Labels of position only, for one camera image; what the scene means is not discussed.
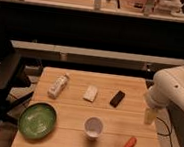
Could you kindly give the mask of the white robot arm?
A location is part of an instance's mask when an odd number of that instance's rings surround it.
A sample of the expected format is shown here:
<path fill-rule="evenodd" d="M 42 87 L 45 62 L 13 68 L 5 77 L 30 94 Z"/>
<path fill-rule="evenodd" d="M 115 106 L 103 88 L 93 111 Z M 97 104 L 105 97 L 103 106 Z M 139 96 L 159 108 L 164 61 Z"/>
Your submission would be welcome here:
<path fill-rule="evenodd" d="M 145 124 L 152 124 L 157 112 L 173 102 L 184 111 L 184 65 L 158 70 L 153 77 L 153 85 L 144 94 Z"/>

